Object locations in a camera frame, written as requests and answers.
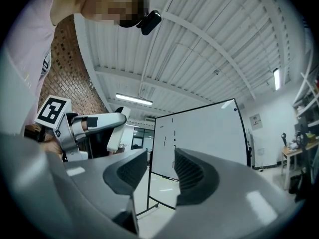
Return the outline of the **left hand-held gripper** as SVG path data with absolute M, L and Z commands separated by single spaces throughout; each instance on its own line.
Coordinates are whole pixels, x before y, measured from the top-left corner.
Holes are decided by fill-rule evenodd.
M 113 129 L 113 132 L 107 151 L 117 151 L 130 112 L 128 107 L 119 107 L 115 113 L 78 116 L 72 111 L 70 99 L 48 96 L 38 111 L 35 122 L 53 131 L 67 160 L 71 162 L 88 159 L 88 153 L 79 150 L 76 140 L 108 129 Z

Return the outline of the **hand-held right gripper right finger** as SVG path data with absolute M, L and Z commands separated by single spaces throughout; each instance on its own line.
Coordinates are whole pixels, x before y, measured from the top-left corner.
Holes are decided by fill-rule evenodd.
M 283 239 L 302 207 L 251 168 L 175 149 L 180 194 L 158 239 Z

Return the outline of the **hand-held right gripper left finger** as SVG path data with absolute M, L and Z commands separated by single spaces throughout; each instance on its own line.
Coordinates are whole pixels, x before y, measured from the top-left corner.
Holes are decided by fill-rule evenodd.
M 62 162 L 34 140 L 0 136 L 0 175 L 23 216 L 52 239 L 136 239 L 133 193 L 147 153 Z

